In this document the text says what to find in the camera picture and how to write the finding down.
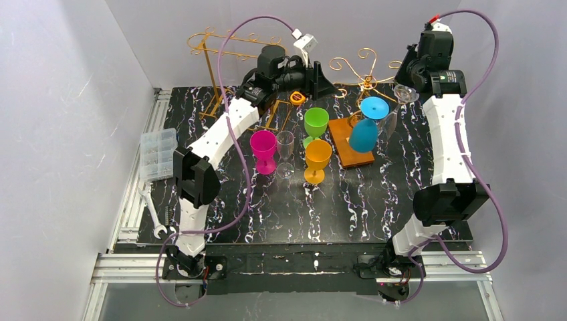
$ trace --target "orange goblet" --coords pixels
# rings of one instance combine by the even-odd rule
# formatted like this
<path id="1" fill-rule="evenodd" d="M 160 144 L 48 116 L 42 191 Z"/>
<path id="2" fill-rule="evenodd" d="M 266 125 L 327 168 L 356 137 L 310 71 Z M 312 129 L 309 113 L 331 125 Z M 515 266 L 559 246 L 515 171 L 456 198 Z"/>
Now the orange goblet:
<path id="1" fill-rule="evenodd" d="M 305 149 L 305 180 L 310 184 L 319 184 L 325 179 L 323 169 L 329 164 L 332 154 L 331 145 L 325 140 L 313 140 Z"/>

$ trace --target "black marble tabletop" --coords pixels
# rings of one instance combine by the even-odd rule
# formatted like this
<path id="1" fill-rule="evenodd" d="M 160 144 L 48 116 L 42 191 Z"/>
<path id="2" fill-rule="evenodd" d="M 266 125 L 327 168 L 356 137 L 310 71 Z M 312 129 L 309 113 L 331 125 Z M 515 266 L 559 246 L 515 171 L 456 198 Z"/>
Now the black marble tabletop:
<path id="1" fill-rule="evenodd" d="M 346 98 L 327 97 L 306 102 L 301 108 L 280 104 L 272 127 L 279 128 L 293 108 L 285 130 L 296 136 L 294 155 L 290 162 L 296 171 L 288 180 L 277 175 L 264 176 L 254 170 L 255 158 L 249 140 L 252 131 L 243 134 L 239 143 L 244 152 L 252 180 L 252 201 L 248 213 L 233 228 L 222 233 L 206 235 L 214 243 L 352 243 L 381 242 L 403 228 L 413 212 L 413 195 L 431 184 L 433 155 L 427 119 L 418 102 L 402 107 L 396 132 L 388 144 L 377 143 L 371 165 L 343 169 L 334 152 L 325 168 L 323 183 L 313 186 L 304 180 L 305 149 L 301 141 L 307 136 L 303 115 L 310 107 L 327 109 L 331 119 L 347 117 L 357 110 L 358 87 L 345 87 Z M 377 89 L 394 97 L 390 84 Z M 179 144 L 188 147 L 200 137 L 215 119 L 199 119 L 199 112 L 213 98 L 212 87 L 174 88 L 164 128 L 176 128 Z M 390 109 L 395 103 L 387 100 Z M 219 107 L 217 115 L 224 107 Z M 263 126 L 269 114 L 264 115 Z M 327 131 L 321 139 L 331 143 Z M 219 165 L 217 174 L 222 182 L 221 192 L 209 207 L 207 229 L 229 223 L 238 215 L 245 200 L 245 178 L 242 165 L 234 147 Z M 164 219 L 166 206 L 175 208 L 175 220 L 179 221 L 179 204 L 173 179 L 153 183 L 152 198 L 160 216 Z M 143 213 L 138 243 L 156 244 L 148 209 Z M 448 229 L 443 238 L 452 241 L 471 241 L 472 235 L 466 223 Z"/>

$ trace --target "wooden base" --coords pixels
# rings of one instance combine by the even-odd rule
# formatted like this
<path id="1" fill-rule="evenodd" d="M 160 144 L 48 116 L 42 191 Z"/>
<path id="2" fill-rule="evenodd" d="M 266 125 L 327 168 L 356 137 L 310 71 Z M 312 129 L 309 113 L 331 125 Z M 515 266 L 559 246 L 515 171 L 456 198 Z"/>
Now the wooden base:
<path id="1" fill-rule="evenodd" d="M 348 125 L 347 118 L 329 120 L 329 131 L 336 147 L 340 164 L 343 168 L 372 164 L 374 155 L 372 152 L 360 153 L 350 148 L 348 138 L 352 128 Z"/>

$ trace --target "white wall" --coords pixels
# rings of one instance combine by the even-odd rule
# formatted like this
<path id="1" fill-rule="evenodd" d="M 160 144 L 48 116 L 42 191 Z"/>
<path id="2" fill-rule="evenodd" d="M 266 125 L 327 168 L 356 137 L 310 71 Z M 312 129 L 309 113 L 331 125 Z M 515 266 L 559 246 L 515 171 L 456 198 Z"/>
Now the white wall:
<path id="1" fill-rule="evenodd" d="M 485 85 L 467 103 L 473 162 L 491 183 L 509 221 L 509 249 L 493 272 L 506 320 L 564 320 L 567 276 L 565 75 L 567 3 L 462 1 L 488 14 L 500 34 L 500 55 Z M 493 41 L 472 15 L 453 16 L 453 68 L 471 88 L 484 73 Z M 489 261 L 501 231 L 492 204 L 470 219 L 475 248 Z"/>
<path id="2" fill-rule="evenodd" d="M 0 5 L 2 320 L 78 320 L 152 87 L 104 0 Z"/>
<path id="3" fill-rule="evenodd" d="M 211 80 L 203 54 L 190 53 L 187 38 L 204 32 L 206 27 L 216 27 L 220 34 L 255 15 L 276 15 L 284 18 L 304 33 L 315 35 L 319 45 L 312 52 L 312 59 L 321 62 L 325 76 L 337 82 L 355 82 L 350 71 L 334 71 L 329 61 L 342 56 L 352 62 L 355 70 L 368 73 L 372 62 L 361 60 L 357 51 L 370 47 L 378 52 L 374 75 L 378 79 L 395 75 L 388 69 L 392 60 L 402 60 L 406 46 L 418 42 L 419 32 L 425 21 L 436 13 L 455 9 L 459 2 L 438 1 L 186 1 L 186 0 L 106 0 L 118 24 L 122 28 L 132 50 L 140 61 L 154 87 L 210 86 Z M 238 32 L 247 37 L 255 32 L 261 40 L 281 36 L 288 53 L 293 53 L 293 38 L 283 25 L 276 21 L 254 21 Z M 193 38 L 197 45 L 199 40 Z M 220 47 L 221 40 L 207 45 Z M 230 51 L 237 50 L 257 55 L 261 45 L 239 45 L 230 41 Z M 216 55 L 213 71 L 216 77 Z M 225 84 L 240 84 L 244 75 L 256 64 L 255 59 L 239 62 L 237 58 L 223 58 Z"/>

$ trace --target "plastic compartment box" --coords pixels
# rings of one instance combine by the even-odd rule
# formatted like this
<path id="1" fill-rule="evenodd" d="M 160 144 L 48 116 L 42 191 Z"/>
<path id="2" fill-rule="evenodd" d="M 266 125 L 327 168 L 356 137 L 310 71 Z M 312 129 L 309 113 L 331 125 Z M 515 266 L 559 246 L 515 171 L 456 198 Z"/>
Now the plastic compartment box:
<path id="1" fill-rule="evenodd" d="M 142 134 L 140 179 L 150 182 L 173 177 L 173 151 L 176 148 L 175 128 Z"/>

